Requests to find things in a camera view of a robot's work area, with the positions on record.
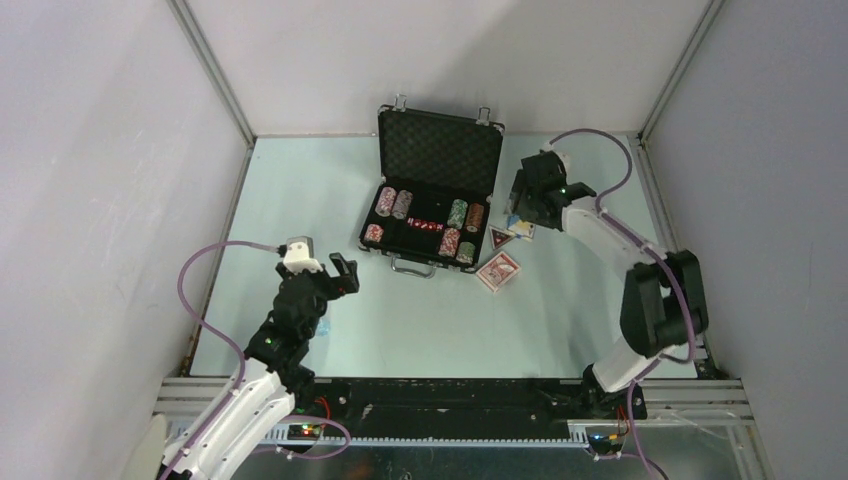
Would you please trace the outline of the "blue playing card box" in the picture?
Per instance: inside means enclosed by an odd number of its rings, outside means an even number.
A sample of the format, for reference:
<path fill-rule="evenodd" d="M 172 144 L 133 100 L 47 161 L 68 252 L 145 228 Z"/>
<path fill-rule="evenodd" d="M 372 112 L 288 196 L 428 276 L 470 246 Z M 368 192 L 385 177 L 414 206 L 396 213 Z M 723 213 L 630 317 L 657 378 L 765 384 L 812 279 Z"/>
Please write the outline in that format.
<path fill-rule="evenodd" d="M 533 241 L 536 228 L 533 223 L 522 220 L 518 215 L 510 215 L 506 226 L 513 236 L 528 242 Z"/>

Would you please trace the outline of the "black poker set case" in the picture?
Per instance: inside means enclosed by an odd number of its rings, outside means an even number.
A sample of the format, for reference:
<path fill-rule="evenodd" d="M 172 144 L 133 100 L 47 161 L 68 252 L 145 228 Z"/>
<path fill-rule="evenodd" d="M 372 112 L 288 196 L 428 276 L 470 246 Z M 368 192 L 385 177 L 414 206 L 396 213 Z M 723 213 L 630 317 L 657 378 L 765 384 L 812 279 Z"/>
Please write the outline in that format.
<path fill-rule="evenodd" d="M 392 262 L 413 262 L 416 266 L 411 275 L 422 278 L 432 277 L 438 269 L 475 273 L 488 227 L 504 125 L 491 120 L 487 107 L 480 108 L 475 117 L 462 117 L 413 109 L 407 106 L 405 95 L 399 94 L 393 103 L 379 108 L 377 127 L 380 180 L 357 236 L 358 248 Z M 405 220 L 374 212 L 377 196 L 386 186 L 397 193 L 408 190 L 413 194 Z M 471 242 L 476 247 L 471 265 L 458 262 L 456 256 L 438 255 L 454 199 L 465 200 L 468 207 L 473 203 L 485 207 L 477 233 L 467 232 L 465 223 L 459 230 L 460 243 Z M 408 218 L 435 221 L 445 228 L 442 232 L 421 231 L 408 226 Z M 363 241 L 366 226 L 372 223 L 385 229 L 379 244 Z"/>

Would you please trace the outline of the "white ten chip stack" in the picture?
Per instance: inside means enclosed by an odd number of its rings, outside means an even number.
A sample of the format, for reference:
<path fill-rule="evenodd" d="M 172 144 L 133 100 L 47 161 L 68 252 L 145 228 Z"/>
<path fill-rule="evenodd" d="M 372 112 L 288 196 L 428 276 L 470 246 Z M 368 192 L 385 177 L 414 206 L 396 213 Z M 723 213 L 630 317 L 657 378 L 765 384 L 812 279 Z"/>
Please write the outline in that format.
<path fill-rule="evenodd" d="M 327 318 L 319 320 L 316 327 L 316 335 L 319 337 L 327 336 L 330 333 L 330 322 Z"/>

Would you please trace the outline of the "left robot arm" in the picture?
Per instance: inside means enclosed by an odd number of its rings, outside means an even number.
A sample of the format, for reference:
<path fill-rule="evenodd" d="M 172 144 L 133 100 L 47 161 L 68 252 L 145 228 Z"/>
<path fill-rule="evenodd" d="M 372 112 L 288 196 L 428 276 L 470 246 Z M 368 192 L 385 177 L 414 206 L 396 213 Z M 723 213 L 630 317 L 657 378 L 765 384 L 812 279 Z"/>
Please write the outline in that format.
<path fill-rule="evenodd" d="M 315 374 L 303 366 L 328 304 L 360 289 L 358 265 L 334 252 L 336 275 L 305 244 L 280 254 L 281 277 L 271 310 L 245 348 L 223 389 L 163 452 L 161 479 L 229 479 L 259 441 L 288 415 L 316 403 Z"/>

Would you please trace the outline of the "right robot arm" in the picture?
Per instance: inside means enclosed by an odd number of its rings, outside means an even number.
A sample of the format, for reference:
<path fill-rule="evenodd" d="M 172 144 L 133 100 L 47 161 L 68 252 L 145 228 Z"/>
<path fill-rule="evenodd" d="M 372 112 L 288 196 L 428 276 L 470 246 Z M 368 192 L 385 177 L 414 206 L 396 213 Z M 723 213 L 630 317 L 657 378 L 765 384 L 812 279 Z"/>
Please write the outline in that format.
<path fill-rule="evenodd" d="M 694 254 L 668 252 L 612 215 L 594 190 L 568 182 L 565 158 L 555 151 L 522 159 L 509 211 L 579 241 L 623 282 L 621 337 L 590 366 L 594 383 L 581 392 L 588 414 L 610 416 L 622 403 L 620 391 L 659 363 L 693 361 L 696 339 L 708 326 L 700 264 Z"/>

